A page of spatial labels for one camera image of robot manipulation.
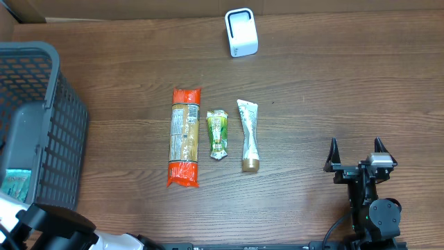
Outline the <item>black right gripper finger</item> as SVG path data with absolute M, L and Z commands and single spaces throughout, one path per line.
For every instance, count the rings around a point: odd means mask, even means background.
M 341 166 L 341 159 L 336 138 L 333 137 L 330 144 L 330 152 L 325 162 L 324 172 L 335 172 Z
M 375 153 L 379 153 L 379 154 L 382 154 L 384 156 L 387 155 L 390 158 L 390 162 L 391 162 L 391 165 L 393 167 L 396 167 L 398 165 L 397 160 L 386 149 L 386 147 L 384 146 L 384 144 L 383 144 L 383 142 L 382 142 L 380 137 L 376 137 L 375 138 L 374 145 L 375 145 L 374 146 Z

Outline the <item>white tube gold cap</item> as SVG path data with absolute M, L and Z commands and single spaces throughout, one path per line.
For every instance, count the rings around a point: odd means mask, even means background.
M 257 173 L 259 171 L 259 152 L 257 146 L 258 105 L 238 99 L 241 124 L 244 132 L 242 153 L 242 171 Z

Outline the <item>green snack pouch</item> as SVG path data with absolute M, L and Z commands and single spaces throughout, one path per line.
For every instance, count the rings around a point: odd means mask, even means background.
M 210 157 L 221 160 L 228 155 L 228 114 L 224 110 L 207 112 Z

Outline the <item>orange spaghetti pack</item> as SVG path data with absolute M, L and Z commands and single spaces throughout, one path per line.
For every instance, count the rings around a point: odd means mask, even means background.
M 167 184 L 197 188 L 201 89 L 173 90 Z

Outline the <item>teal tissue wipes pack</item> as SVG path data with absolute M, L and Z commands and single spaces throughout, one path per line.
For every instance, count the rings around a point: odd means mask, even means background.
M 25 202 L 31 181 L 31 170 L 7 169 L 6 177 L 1 184 L 1 191 L 8 196 Z

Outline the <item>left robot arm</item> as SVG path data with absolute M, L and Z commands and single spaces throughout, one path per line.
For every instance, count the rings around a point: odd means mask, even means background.
M 103 233 L 86 217 L 60 206 L 31 205 L 1 193 L 1 248 L 27 249 L 33 232 L 41 233 L 32 249 L 163 249 L 151 239 L 128 233 Z

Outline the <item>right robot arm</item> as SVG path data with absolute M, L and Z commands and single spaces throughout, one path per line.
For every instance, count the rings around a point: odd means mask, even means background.
M 402 206 L 392 198 L 380 199 L 377 185 L 390 179 L 398 162 L 379 137 L 375 150 L 357 165 L 341 164 L 336 138 L 332 138 L 330 152 L 323 168 L 334 173 L 335 184 L 348 186 L 350 216 L 356 237 L 344 242 L 348 249 L 397 248 L 395 238 L 400 235 Z

